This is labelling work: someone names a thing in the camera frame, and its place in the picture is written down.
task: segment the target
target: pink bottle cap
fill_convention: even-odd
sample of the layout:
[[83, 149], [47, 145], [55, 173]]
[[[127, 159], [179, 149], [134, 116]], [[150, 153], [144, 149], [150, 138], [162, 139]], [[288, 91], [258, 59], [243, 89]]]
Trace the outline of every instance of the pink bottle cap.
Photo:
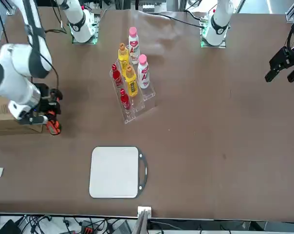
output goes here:
[[140, 55], [139, 58], [138, 58], [138, 61], [139, 61], [139, 64], [140, 64], [140, 65], [145, 65], [146, 62], [147, 62], [147, 57], [146, 57], [146, 55]]
[[129, 35], [131, 36], [131, 37], [136, 37], [136, 35], [137, 35], [137, 30], [136, 30], [136, 28], [135, 27], [131, 27], [131, 28], [129, 28]]
[[120, 94], [121, 94], [121, 96], [124, 96], [126, 94], [126, 91], [124, 89], [121, 89]]

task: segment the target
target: bottle label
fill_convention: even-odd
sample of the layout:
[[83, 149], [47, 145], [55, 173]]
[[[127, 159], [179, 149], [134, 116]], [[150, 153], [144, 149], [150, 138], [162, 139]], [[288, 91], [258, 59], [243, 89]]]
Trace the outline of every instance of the bottle label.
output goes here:
[[127, 66], [128, 66], [128, 61], [126, 60], [122, 60], [120, 61], [121, 66], [122, 66], [122, 70], [126, 70]]
[[138, 45], [138, 41], [130, 41], [129, 44], [132, 46], [132, 47], [136, 47]]
[[131, 84], [130, 84], [130, 86], [131, 86], [131, 91], [134, 93], [136, 90], [135, 90], [135, 85], [134, 85], [134, 82], [132, 82]]
[[141, 87], [146, 87], [149, 84], [149, 65], [147, 65], [146, 68], [144, 68], [141, 73], [139, 74], [140, 76], [140, 86]]
[[129, 54], [131, 56], [132, 61], [138, 61], [139, 45], [137, 40], [129, 42]]
[[122, 104], [126, 110], [129, 109], [129, 102], [128, 101], [122, 102]]
[[121, 76], [118, 77], [117, 79], [115, 79], [114, 82], [116, 83], [116, 86], [117, 86], [117, 87], [122, 86], [122, 79], [121, 79]]

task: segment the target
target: white label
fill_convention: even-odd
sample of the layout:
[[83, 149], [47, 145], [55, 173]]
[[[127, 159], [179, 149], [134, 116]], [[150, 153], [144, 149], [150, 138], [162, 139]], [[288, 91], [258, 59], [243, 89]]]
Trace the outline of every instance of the white label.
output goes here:
[[140, 69], [138, 68], [138, 78], [139, 78], [139, 86], [142, 89], [146, 89], [149, 86], [149, 66], [146, 68]]
[[138, 63], [139, 54], [140, 54], [140, 51], [139, 51], [138, 40], [130, 41], [129, 42], [129, 55], [131, 56], [132, 62], [134, 64]]

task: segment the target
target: cardboard box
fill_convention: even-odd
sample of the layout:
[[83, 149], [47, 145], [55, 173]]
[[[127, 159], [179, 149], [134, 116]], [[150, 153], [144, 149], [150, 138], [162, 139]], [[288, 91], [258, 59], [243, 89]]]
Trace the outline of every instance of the cardboard box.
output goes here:
[[0, 96], [0, 135], [42, 133], [42, 125], [21, 125], [10, 113], [9, 100]]

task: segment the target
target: bottle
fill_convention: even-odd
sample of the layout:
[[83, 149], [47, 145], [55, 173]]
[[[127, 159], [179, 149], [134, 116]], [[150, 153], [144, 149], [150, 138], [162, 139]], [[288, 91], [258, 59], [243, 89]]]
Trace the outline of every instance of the bottle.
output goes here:
[[140, 55], [138, 60], [138, 84], [142, 89], [146, 89], [149, 86], [149, 66], [147, 57], [146, 55]]
[[116, 64], [112, 65], [112, 78], [117, 87], [121, 87], [123, 85], [121, 74], [118, 71]]
[[124, 89], [120, 90], [120, 100], [125, 110], [130, 109], [129, 97]]
[[124, 43], [120, 43], [118, 58], [121, 64], [122, 74], [125, 76], [129, 64], [129, 50], [126, 48]]
[[139, 51], [137, 30], [135, 27], [131, 27], [129, 28], [129, 55], [131, 56], [131, 60], [133, 64], [138, 64], [139, 54], [140, 54], [140, 51]]
[[126, 83], [127, 83], [128, 93], [130, 97], [136, 96], [138, 93], [137, 83], [136, 83], [136, 74], [135, 74], [134, 68], [131, 65], [127, 67], [127, 72], [125, 77], [126, 77]]

